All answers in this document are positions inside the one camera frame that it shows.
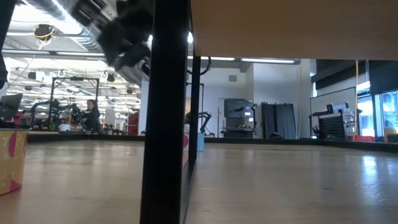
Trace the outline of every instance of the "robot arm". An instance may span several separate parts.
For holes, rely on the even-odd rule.
[[[112,20],[106,15],[103,0],[79,0],[72,16],[84,26],[93,24],[101,31],[97,41],[106,60],[120,70],[123,66],[134,67],[150,57],[145,42],[152,33],[154,0],[119,0],[116,6],[118,16]]]
[[[30,122],[30,125],[32,125],[32,126],[34,126],[35,124],[36,124],[36,108],[38,107],[38,106],[40,106],[40,105],[49,105],[50,104],[50,101],[49,100],[47,100],[47,101],[44,101],[44,102],[38,102],[38,103],[35,103],[32,107],[31,107],[31,109],[30,109],[30,115],[31,115],[31,117],[32,117],[32,121]]]
[[[84,126],[83,115],[79,107],[77,107],[76,103],[66,106],[60,106],[58,108],[59,111],[70,110],[72,109],[71,117],[75,122],[79,122],[82,126]]]
[[[201,134],[205,134],[206,133],[206,125],[209,122],[210,118],[211,118],[211,113],[209,112],[200,112],[198,113],[198,118],[204,118],[205,122],[202,124],[202,126],[200,127],[200,133]],[[187,115],[185,115],[185,124],[189,124],[191,120],[191,112],[187,113]]]
[[[210,118],[211,118],[211,114],[209,112],[202,112],[198,114],[198,118],[204,118],[205,122],[202,124],[202,126],[200,127],[200,133],[201,134],[205,134],[206,133],[206,125],[209,122]]]

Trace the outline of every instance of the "ceiling light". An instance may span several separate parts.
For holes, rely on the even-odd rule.
[[[294,63],[294,60],[279,60],[279,59],[266,59],[266,58],[242,58],[242,62],[257,62],[257,63]]]
[[[71,92],[73,92],[73,93],[78,93],[78,92],[80,91],[79,88],[72,87],[72,86],[68,86],[68,87],[67,87],[67,90],[69,90],[69,91],[71,91]]]
[[[207,60],[208,57],[202,57],[202,60]],[[235,58],[226,58],[226,57],[211,57],[212,60],[223,60],[223,61],[233,61]]]
[[[188,34],[188,43],[190,43],[190,44],[193,43],[193,36],[192,36],[191,32],[189,32],[189,34]]]
[[[67,84],[66,82],[61,82],[60,80],[56,80],[55,82],[56,82],[56,83],[59,83],[59,84],[61,84],[61,85],[63,85],[63,86],[70,86],[70,85]]]
[[[89,94],[89,95],[91,95],[91,96],[95,96],[94,93],[90,93],[89,91],[86,91],[86,90],[80,90],[80,91],[82,91],[83,93],[87,93],[87,94]]]
[[[148,38],[148,44],[152,44],[152,41],[154,40],[154,36],[153,35],[149,35],[149,38]],[[192,33],[191,32],[189,32],[189,34],[188,34],[188,39],[187,39],[187,41],[188,41],[188,43],[190,43],[190,44],[192,44],[193,43],[193,36],[192,36]]]
[[[3,49],[3,54],[26,54],[26,55],[50,55],[50,52],[46,50],[12,50]]]
[[[50,98],[50,94],[40,94],[40,93],[23,93],[23,92],[12,92],[12,93],[7,93],[7,95],[15,95],[15,94],[23,94],[24,96],[38,96],[38,98]],[[65,97],[74,97],[78,100],[91,100],[93,99],[92,96],[86,96],[86,95],[73,95],[71,96],[70,94],[54,94],[53,97],[55,98],[59,98],[59,100],[61,100],[61,98]],[[131,100],[131,101],[136,101],[138,100],[138,98],[136,96],[110,96],[112,99],[115,100]],[[98,96],[98,100],[99,101],[104,101],[107,100],[105,99],[105,96]]]
[[[26,36],[26,35],[33,35],[32,32],[7,32],[7,35],[13,35],[13,36]]]
[[[84,56],[84,57],[104,57],[104,53],[88,53],[88,52],[57,52],[57,55],[67,56]]]
[[[188,59],[189,60],[192,60],[193,59],[193,56],[188,56]],[[208,60],[208,57],[200,57],[200,59],[202,59],[202,60]],[[235,60],[235,58],[227,58],[227,57],[211,57],[211,60],[215,60],[215,61],[217,61],[217,60],[219,60],[219,61],[234,61]]]
[[[79,86],[80,88],[97,88],[97,86]],[[99,86],[100,89],[116,89],[115,86]]]
[[[367,81],[356,86],[356,91],[368,90],[371,87],[371,82]]]

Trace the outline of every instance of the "cardboard box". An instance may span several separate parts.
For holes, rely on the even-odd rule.
[[[22,185],[27,131],[0,131],[0,195]]]

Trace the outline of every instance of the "desk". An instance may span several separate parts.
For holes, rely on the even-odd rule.
[[[0,129],[0,195],[22,185],[28,130]]]
[[[393,0],[193,0],[199,56],[397,60]]]

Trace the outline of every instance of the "person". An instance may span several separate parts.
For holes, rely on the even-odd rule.
[[[101,130],[100,111],[95,100],[87,100],[87,110],[83,115],[83,121],[87,130],[99,132]]]

